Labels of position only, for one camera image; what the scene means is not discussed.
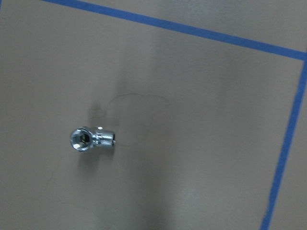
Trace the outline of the chrome elbow pipe fitting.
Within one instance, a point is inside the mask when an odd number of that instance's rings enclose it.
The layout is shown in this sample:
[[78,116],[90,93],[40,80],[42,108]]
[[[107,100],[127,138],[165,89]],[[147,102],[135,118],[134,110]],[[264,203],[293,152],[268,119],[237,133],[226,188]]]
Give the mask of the chrome elbow pipe fitting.
[[113,148],[116,136],[113,131],[105,130],[101,126],[80,127],[71,132],[70,144],[80,152],[93,148]]

